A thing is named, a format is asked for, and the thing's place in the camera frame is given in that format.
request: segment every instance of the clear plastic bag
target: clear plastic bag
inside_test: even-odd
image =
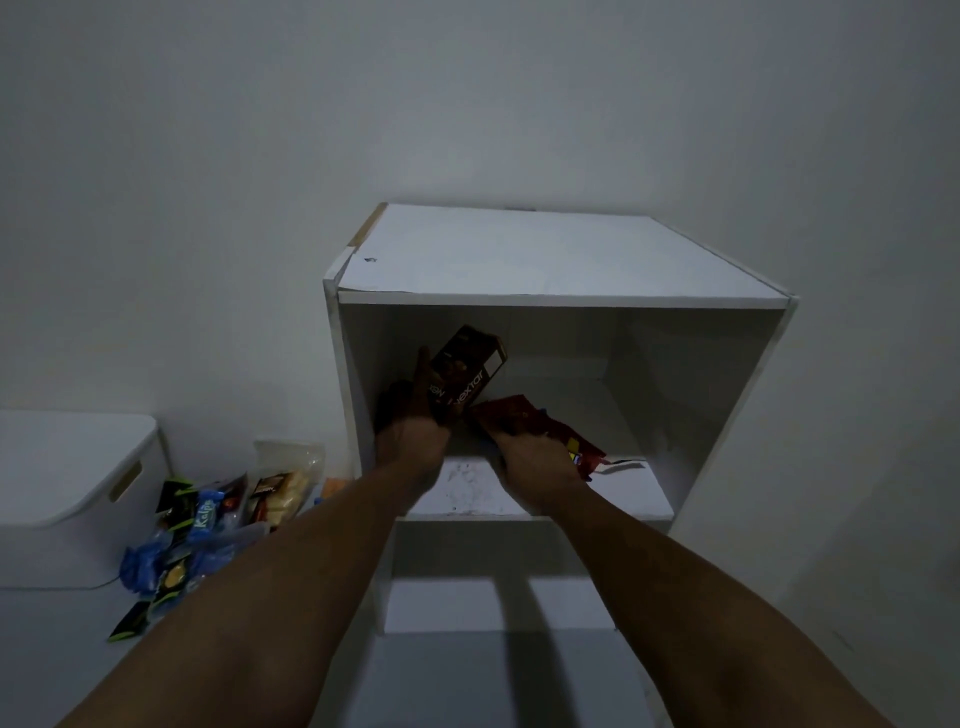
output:
[[[324,475],[324,446],[283,440],[256,440],[250,495],[251,522],[277,528],[297,515]]]

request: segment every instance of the forearm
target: forearm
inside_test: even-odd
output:
[[[416,477],[378,468],[241,554],[64,725],[305,724]]]
[[[677,728],[887,725],[788,619],[692,551],[589,488],[563,492],[547,515]]]

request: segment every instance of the brown box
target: brown box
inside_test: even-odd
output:
[[[430,408],[440,422],[463,414],[507,360],[498,336],[462,326],[430,362]]]

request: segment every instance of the left hand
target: left hand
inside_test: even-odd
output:
[[[380,397],[377,420],[385,425],[376,434],[376,464],[398,463],[421,476],[444,462],[450,430],[437,425],[427,401],[430,351],[417,356],[414,381],[399,381]]]

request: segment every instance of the storage box lid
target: storage box lid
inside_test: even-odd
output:
[[[0,526],[80,510],[155,432],[146,415],[0,410]]]

